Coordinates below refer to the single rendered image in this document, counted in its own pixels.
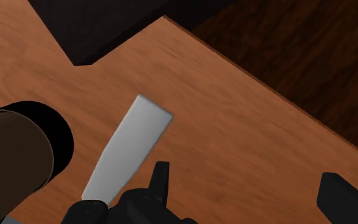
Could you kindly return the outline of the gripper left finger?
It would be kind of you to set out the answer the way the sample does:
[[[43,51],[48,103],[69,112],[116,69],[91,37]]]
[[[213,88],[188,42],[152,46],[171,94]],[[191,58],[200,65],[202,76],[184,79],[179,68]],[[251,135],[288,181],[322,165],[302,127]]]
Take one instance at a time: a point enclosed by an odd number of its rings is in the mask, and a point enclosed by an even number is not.
[[[149,186],[122,193],[118,203],[108,208],[101,200],[81,200],[66,212],[61,224],[198,224],[180,219],[167,208],[168,162],[155,164]]]

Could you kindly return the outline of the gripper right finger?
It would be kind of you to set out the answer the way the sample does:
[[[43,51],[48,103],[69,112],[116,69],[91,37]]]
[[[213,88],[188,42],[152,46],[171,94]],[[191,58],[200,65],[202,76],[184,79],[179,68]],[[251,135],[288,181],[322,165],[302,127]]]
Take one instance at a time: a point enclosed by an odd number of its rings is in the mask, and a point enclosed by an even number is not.
[[[337,173],[322,174],[317,207],[332,224],[358,224],[358,190]]]

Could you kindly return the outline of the grey flat metal blade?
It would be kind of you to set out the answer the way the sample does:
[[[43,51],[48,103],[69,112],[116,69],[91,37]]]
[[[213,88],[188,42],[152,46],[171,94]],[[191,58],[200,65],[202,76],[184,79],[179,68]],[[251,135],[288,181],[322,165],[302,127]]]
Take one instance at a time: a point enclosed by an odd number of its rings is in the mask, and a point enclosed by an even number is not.
[[[109,204],[138,171],[172,118],[138,95],[101,153],[81,198]]]

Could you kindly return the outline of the brown wooden table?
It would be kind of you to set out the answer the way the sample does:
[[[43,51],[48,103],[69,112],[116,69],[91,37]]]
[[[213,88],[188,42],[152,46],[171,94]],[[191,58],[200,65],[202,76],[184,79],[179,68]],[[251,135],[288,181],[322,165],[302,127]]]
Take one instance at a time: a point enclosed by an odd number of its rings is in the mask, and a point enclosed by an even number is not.
[[[358,189],[358,149],[160,18],[92,66],[74,67],[27,0],[0,0],[0,106],[55,108],[75,140],[69,166],[12,216],[59,224],[137,94],[174,116],[127,188],[170,162],[167,205],[199,224],[328,224],[323,172]]]

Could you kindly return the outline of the brown cylindrical container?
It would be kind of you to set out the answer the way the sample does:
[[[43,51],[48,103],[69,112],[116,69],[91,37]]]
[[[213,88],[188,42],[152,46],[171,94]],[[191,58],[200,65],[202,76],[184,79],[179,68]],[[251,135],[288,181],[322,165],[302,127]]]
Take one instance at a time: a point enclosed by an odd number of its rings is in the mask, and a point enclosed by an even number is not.
[[[0,223],[69,164],[74,139],[53,108],[36,101],[0,107]]]

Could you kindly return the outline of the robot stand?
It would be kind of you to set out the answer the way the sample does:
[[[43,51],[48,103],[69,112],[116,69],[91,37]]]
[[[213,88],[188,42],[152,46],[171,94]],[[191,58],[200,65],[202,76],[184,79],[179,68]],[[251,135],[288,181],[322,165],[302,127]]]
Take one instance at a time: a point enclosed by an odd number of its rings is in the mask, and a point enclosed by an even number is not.
[[[28,0],[75,66],[91,65],[163,15],[186,18],[202,0]]]

